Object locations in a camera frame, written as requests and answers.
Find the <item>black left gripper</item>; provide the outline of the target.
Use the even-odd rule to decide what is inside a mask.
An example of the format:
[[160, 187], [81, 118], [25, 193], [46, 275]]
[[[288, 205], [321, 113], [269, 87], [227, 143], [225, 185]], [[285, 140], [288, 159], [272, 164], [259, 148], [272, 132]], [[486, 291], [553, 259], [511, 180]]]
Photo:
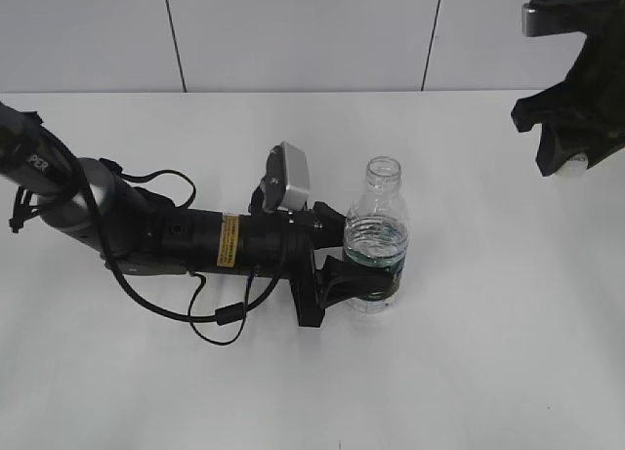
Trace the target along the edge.
[[285, 276], [300, 327], [319, 328], [325, 308], [358, 298], [382, 302], [399, 288], [401, 262], [366, 266], [328, 256], [317, 270], [315, 252], [343, 245], [346, 216], [316, 201], [311, 209], [281, 213], [281, 247], [286, 250]]

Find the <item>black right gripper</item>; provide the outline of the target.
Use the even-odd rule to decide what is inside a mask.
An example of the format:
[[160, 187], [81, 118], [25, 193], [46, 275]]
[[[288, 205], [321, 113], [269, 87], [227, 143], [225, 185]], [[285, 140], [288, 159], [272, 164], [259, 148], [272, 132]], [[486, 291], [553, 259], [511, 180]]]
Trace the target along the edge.
[[624, 148], [624, 0], [585, 43], [562, 84], [518, 99], [511, 118], [520, 133], [543, 125], [536, 154], [542, 177], [584, 152], [590, 168]]

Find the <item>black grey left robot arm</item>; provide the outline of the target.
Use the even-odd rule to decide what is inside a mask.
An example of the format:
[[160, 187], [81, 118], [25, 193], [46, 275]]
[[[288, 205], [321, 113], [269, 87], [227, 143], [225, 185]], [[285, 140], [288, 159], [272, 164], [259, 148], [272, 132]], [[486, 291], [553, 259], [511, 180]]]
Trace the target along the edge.
[[280, 143], [244, 215], [196, 210], [149, 191], [114, 161], [79, 158], [34, 111], [1, 109], [1, 174], [17, 186], [12, 231], [40, 219], [98, 251], [123, 289], [132, 276], [240, 275], [287, 280], [297, 320], [317, 328], [325, 312], [353, 298], [396, 291], [396, 267], [360, 265], [315, 252], [344, 240], [345, 217], [310, 203], [308, 162]]

